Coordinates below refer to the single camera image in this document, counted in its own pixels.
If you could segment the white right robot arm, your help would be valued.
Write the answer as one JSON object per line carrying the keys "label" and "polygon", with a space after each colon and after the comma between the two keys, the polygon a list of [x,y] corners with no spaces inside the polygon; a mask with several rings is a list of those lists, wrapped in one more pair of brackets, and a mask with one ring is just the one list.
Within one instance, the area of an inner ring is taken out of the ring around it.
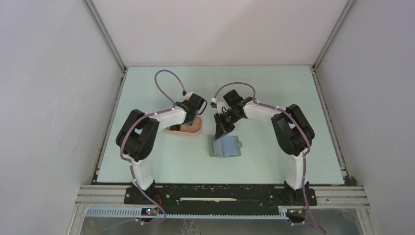
{"label": "white right robot arm", "polygon": [[220,139],[235,129],[235,124],[245,119],[257,119],[272,125],[277,142],[284,153],[291,157],[285,184],[285,200],[292,205],[304,199],[302,188],[306,181],[306,156],[310,151],[315,132],[298,105],[286,108],[260,103],[254,97],[242,98],[236,90],[224,95],[220,102],[213,97],[211,107],[217,109],[215,139]]}

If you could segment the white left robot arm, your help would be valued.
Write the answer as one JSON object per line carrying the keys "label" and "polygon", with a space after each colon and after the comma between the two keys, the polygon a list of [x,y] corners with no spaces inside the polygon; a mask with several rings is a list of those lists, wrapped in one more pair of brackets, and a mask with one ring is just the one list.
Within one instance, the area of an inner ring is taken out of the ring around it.
{"label": "white left robot arm", "polygon": [[150,155],[157,133],[164,130],[170,134],[197,136],[202,130],[200,115],[207,101],[201,96],[188,92],[184,101],[174,102],[172,107],[153,113],[132,110],[116,138],[120,147],[120,157],[129,164],[133,184],[138,188],[136,198],[143,204],[154,200],[155,191],[150,187],[154,178],[151,175]]}

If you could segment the pink oval tray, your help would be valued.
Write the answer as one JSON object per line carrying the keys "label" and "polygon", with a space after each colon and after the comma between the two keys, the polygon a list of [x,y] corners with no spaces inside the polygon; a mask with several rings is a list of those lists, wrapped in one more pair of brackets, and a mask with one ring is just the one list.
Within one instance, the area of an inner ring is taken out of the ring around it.
{"label": "pink oval tray", "polygon": [[197,116],[192,125],[173,125],[165,128],[165,131],[172,135],[197,136],[201,133],[202,126],[202,118],[200,116]]}

